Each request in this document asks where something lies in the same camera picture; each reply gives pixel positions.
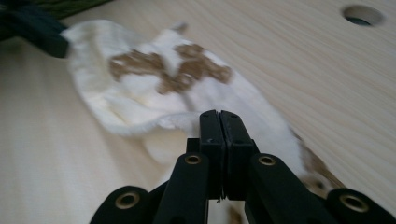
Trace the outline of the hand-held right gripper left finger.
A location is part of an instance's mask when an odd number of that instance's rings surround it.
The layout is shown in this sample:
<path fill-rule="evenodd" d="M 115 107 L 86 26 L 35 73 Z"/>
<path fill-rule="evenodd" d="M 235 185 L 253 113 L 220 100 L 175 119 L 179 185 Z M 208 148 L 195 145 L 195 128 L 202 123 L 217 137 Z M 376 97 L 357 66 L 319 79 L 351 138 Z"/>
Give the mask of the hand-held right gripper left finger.
<path fill-rule="evenodd" d="M 198 138 L 187 140 L 187 152 L 199 152 L 209 159 L 208 198 L 222 198 L 223 165 L 225 143 L 220 126 L 219 114 L 216 110 L 204 112 L 199 117 Z"/>

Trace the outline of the white cloth with brown print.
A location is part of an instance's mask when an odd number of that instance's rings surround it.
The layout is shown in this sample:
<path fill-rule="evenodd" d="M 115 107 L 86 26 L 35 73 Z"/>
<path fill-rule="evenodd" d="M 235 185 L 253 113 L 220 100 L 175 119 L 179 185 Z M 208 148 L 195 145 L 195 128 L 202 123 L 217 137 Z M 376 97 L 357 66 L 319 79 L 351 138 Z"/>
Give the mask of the white cloth with brown print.
<path fill-rule="evenodd" d="M 278 156 L 320 197 L 342 187 L 280 113 L 219 56 L 184 37 L 178 22 L 152 40 L 113 21 L 65 31 L 68 70 L 79 96 L 109 132 L 136 137 L 170 173 L 199 117 L 216 109 L 240 116 L 260 151 Z"/>

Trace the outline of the green woven basket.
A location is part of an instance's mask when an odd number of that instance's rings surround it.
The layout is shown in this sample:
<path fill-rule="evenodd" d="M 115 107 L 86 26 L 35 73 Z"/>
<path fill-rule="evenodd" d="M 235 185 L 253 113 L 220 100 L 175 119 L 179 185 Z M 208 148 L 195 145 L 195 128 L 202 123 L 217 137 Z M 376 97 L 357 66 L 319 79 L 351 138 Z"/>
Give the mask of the green woven basket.
<path fill-rule="evenodd" d="M 36 6 L 56 19 L 63 19 L 112 0 L 0 0 L 0 18 L 25 6 Z"/>

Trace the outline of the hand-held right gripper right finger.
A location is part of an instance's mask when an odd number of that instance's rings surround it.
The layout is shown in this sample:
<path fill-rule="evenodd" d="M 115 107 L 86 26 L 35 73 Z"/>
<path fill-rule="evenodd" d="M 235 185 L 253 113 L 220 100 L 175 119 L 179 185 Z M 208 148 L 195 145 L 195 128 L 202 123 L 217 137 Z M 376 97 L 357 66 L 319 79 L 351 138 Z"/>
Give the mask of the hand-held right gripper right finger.
<path fill-rule="evenodd" d="M 238 115 L 221 111 L 220 121 L 226 144 L 224 192 L 229 200 L 244 201 L 249 162 L 256 153 L 256 147 Z"/>

